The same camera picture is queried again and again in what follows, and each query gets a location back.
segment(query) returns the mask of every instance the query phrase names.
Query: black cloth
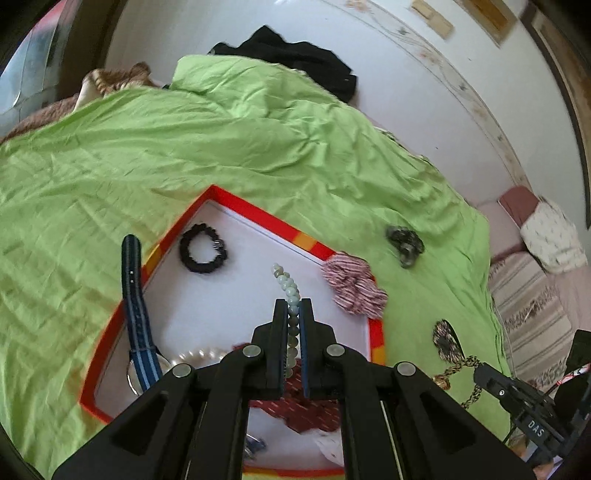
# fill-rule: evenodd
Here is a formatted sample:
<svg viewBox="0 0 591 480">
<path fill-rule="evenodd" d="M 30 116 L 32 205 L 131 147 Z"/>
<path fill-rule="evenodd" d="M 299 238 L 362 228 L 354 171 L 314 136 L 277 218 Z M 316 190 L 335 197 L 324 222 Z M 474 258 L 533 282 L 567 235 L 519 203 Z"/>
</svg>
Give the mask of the black cloth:
<svg viewBox="0 0 591 480">
<path fill-rule="evenodd" d="M 346 103 L 355 94 L 357 77 L 351 75 L 351 69 L 334 53 L 306 41 L 287 43 L 266 25 L 237 48 L 218 43 L 209 53 L 238 55 L 303 70 L 312 80 Z"/>
</svg>

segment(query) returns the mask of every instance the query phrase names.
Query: floral wall border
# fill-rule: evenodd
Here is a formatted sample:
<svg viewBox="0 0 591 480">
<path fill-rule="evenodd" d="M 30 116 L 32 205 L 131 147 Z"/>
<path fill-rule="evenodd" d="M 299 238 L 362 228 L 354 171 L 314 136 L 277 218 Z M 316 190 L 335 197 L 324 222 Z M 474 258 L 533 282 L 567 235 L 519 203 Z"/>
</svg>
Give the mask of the floral wall border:
<svg viewBox="0 0 591 480">
<path fill-rule="evenodd" d="M 519 159 L 492 112 L 474 88 L 425 38 L 371 0 L 320 0 L 361 20 L 405 50 L 431 72 L 462 104 L 502 160 L 516 185 L 531 188 Z"/>
</svg>

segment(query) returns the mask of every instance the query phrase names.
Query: pillow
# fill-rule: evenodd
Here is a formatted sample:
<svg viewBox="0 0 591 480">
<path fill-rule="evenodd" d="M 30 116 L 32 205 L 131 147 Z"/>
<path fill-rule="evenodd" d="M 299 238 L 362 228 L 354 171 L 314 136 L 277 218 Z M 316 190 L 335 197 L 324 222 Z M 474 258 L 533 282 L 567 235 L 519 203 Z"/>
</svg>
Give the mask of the pillow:
<svg viewBox="0 0 591 480">
<path fill-rule="evenodd" d="M 521 227 L 521 236 L 530 253 L 550 273 L 563 273 L 587 265 L 579 234 L 558 205 L 540 202 Z"/>
<path fill-rule="evenodd" d="M 498 202 L 485 203 L 478 207 L 490 225 L 491 263 L 525 250 L 519 227 Z"/>
<path fill-rule="evenodd" d="M 530 215 L 534 213 L 539 201 L 538 197 L 524 186 L 513 187 L 507 190 L 499 199 L 499 203 L 520 228 Z"/>
<path fill-rule="evenodd" d="M 489 289 L 506 330 L 515 376 L 545 391 L 562 375 L 575 329 L 550 279 L 529 253 L 493 265 Z"/>
<path fill-rule="evenodd" d="M 548 277 L 558 291 L 573 329 L 591 332 L 591 267 L 585 265 Z"/>
</svg>

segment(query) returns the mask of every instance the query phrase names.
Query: pink pillow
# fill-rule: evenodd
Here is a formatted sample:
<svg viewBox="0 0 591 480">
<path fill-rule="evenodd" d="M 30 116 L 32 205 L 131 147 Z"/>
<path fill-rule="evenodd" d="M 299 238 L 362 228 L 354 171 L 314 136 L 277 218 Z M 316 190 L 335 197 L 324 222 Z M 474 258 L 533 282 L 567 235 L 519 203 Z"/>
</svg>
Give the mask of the pink pillow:
<svg viewBox="0 0 591 480">
<path fill-rule="evenodd" d="M 539 202 L 539 198 L 524 186 L 513 187 L 507 190 L 499 199 L 499 203 L 511 218 L 513 218 L 519 228 L 534 213 Z"/>
<path fill-rule="evenodd" d="M 525 251 L 519 227 L 498 202 L 480 205 L 478 211 L 486 217 L 491 227 L 491 264 Z"/>
</svg>

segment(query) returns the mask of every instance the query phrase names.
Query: yellow stripe on box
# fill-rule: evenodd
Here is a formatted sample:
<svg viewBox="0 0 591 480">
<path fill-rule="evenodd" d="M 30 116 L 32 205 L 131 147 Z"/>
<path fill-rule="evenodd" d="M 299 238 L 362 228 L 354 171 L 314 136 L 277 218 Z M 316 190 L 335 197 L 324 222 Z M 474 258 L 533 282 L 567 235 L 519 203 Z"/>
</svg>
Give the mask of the yellow stripe on box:
<svg viewBox="0 0 591 480">
<path fill-rule="evenodd" d="M 318 242 L 310 235 L 306 235 L 304 232 L 299 232 L 291 243 L 309 252 Z"/>
<path fill-rule="evenodd" d="M 148 278 L 150 277 L 150 275 L 152 275 L 152 272 L 154 271 L 154 269 L 156 268 L 156 266 L 160 262 L 161 258 L 162 258 L 162 249 L 160 248 L 160 245 L 156 245 L 156 247 L 152 250 L 152 253 L 150 253 L 150 256 L 148 257 L 148 261 L 144 265 Z"/>
<path fill-rule="evenodd" d="M 384 346 L 378 346 L 371 350 L 371 361 L 375 364 L 385 365 L 386 364 L 386 349 Z"/>
</svg>

